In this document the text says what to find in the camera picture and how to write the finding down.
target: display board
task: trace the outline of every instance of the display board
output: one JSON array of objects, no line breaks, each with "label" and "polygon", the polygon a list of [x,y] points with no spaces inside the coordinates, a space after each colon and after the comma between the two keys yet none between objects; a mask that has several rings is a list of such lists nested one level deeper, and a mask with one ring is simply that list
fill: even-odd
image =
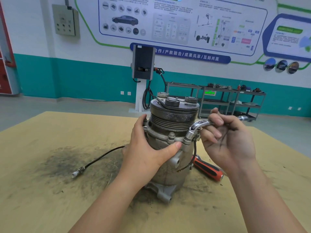
[{"label": "display board", "polygon": [[101,45],[144,44],[156,54],[224,64],[264,64],[265,54],[303,61],[306,68],[311,19],[279,14],[279,5],[277,0],[76,0]]}]

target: hand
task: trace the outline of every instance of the hand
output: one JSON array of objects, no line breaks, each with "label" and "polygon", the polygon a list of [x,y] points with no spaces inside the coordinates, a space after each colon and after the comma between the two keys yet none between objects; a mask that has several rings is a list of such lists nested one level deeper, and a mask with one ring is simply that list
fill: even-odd
[{"label": "hand", "polygon": [[156,174],[160,166],[173,157],[181,147],[175,142],[161,150],[154,150],[147,142],[142,124],[146,114],[140,116],[134,125],[130,144],[122,149],[123,162],[118,176],[132,183],[139,191]]},{"label": "hand", "polygon": [[214,108],[208,119],[216,125],[204,127],[200,134],[215,164],[229,173],[247,168],[250,162],[256,161],[251,132],[237,117],[222,115]]}]

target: car icon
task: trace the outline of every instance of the car icon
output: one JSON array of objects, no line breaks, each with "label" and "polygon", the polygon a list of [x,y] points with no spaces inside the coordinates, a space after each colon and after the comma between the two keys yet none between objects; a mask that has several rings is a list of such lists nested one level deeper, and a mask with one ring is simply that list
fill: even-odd
[{"label": "car icon", "polygon": [[112,21],[115,23],[126,23],[126,24],[131,24],[131,25],[136,25],[138,24],[138,19],[128,16],[128,15],[123,15],[121,17],[114,17],[112,18]]}]

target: red screwdriver handle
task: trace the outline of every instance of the red screwdriver handle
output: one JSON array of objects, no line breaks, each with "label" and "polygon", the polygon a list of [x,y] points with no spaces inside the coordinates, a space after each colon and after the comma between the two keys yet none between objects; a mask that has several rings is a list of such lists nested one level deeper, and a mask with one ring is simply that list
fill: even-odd
[{"label": "red screwdriver handle", "polygon": [[221,181],[224,177],[222,171],[220,171],[219,168],[207,162],[204,162],[198,157],[194,159],[193,164],[197,169],[204,172],[206,176],[214,179],[215,181]]}]

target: compressor housing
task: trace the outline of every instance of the compressor housing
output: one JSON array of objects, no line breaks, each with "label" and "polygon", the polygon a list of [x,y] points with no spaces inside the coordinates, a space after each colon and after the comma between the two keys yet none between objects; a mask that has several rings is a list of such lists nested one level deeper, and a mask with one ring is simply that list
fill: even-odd
[{"label": "compressor housing", "polygon": [[195,122],[198,110],[197,98],[179,99],[159,92],[151,101],[150,119],[143,123],[146,139],[155,150],[163,149],[176,141],[182,142],[179,151],[159,168],[145,186],[156,192],[157,197],[167,204],[171,201],[172,194],[182,187],[191,168],[184,167],[192,159],[193,140],[197,140],[199,135],[196,134],[193,139],[185,136]]}]

